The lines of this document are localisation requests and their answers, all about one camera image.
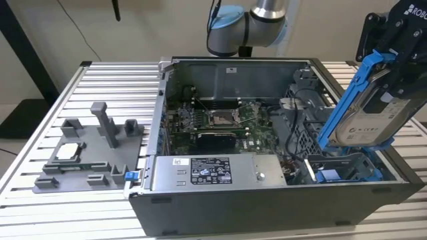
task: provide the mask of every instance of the aluminum extrusion table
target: aluminum extrusion table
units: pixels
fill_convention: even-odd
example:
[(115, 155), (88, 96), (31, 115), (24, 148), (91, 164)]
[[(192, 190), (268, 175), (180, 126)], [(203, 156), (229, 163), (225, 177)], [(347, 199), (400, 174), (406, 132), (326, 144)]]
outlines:
[[(81, 66), (0, 180), (0, 240), (144, 239), (145, 234), (121, 190), (33, 194), (32, 187), (63, 132), (65, 118), (96, 125), (89, 108), (104, 101), (116, 124), (136, 119), (145, 127), (140, 166), (159, 85), (157, 62), (95, 62)], [(358, 70), (346, 62), (323, 62), (346, 88)], [(427, 130), (411, 119), (396, 133), (394, 147), (427, 182)], [(386, 205), (356, 226), (219, 236), (193, 240), (403, 240), (427, 239), (427, 187), (404, 203)]]

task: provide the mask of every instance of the black stand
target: black stand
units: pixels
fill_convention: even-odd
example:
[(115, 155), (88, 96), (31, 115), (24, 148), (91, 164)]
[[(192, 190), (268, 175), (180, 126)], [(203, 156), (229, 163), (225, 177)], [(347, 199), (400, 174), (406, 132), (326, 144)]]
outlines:
[(44, 97), (23, 100), (0, 125), (0, 138), (27, 139), (48, 113), (59, 91), (7, 0), (0, 0), (0, 31)]

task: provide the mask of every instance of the wall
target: wall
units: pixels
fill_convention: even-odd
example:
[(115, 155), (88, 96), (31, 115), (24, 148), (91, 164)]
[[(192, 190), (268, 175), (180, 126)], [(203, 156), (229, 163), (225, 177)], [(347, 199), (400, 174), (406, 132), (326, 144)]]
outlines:
[[(61, 0), (103, 61), (157, 61), (160, 56), (208, 56), (209, 0)], [(83, 60), (97, 61), (56, 0), (9, 0), (51, 77), (64, 87)], [(225, 0), (249, 9), (252, 0)], [(276, 49), (255, 49), (275, 56)]]
[(41, 94), (0, 32), (0, 104), (40, 99)]
[(399, 0), (300, 0), (287, 57), (354, 60), (364, 18), (388, 12)]

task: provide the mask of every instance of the open computer chassis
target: open computer chassis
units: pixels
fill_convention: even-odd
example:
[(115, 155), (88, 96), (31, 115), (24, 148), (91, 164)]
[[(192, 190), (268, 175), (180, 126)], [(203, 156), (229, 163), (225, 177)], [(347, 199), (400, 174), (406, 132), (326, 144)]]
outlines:
[(423, 187), (392, 147), (320, 150), (344, 91), (319, 60), (175, 57), (160, 67), (147, 164), (125, 188), (147, 235), (354, 225)]

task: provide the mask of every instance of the power supply label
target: power supply label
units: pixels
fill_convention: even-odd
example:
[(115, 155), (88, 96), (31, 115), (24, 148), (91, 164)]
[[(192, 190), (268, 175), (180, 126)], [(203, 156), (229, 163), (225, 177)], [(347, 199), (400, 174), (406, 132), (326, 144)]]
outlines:
[(191, 159), (191, 183), (232, 184), (232, 168), (228, 157), (197, 157)]

